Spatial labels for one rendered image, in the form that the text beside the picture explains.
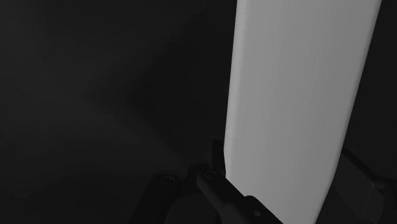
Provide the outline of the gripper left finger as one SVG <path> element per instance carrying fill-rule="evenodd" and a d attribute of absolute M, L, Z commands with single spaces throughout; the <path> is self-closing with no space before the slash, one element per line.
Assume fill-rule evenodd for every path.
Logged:
<path fill-rule="evenodd" d="M 213 139 L 209 161 L 192 165 L 183 179 L 156 174 L 129 224 L 283 224 L 256 197 L 226 178 L 224 141 Z"/>

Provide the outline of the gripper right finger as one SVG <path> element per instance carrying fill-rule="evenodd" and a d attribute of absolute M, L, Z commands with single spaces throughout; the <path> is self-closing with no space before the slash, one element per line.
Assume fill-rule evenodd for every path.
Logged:
<path fill-rule="evenodd" d="M 379 176 L 343 148 L 315 224 L 397 224 L 397 179 Z"/>

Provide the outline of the grey rounded slab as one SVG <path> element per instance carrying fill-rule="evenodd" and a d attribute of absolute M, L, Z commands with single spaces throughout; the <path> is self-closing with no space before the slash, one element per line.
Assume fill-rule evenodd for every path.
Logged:
<path fill-rule="evenodd" d="M 237 0 L 227 179 L 284 224 L 315 224 L 381 0 Z"/>

